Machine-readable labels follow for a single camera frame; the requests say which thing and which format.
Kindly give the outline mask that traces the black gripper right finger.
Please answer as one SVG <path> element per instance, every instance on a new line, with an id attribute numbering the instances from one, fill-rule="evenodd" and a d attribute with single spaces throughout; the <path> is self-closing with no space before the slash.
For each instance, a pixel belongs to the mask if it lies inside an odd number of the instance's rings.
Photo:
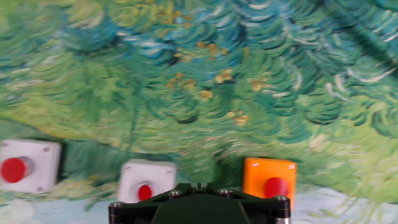
<path id="1" fill-rule="evenodd" d="M 208 223 L 290 223 L 291 201 L 287 196 L 277 195 L 260 198 L 239 190 L 216 184 L 199 186 L 205 196 L 205 216 Z"/>

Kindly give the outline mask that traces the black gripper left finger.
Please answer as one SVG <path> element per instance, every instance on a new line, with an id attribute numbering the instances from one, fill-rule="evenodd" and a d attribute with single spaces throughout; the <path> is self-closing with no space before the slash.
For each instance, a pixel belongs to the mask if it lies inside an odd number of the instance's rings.
<path id="1" fill-rule="evenodd" d="M 153 215 L 157 209 L 170 200 L 192 195 L 197 188 L 192 184 L 178 184 L 174 189 L 138 203 L 113 202 L 108 205 L 109 224 L 132 223 L 137 216 Z"/>

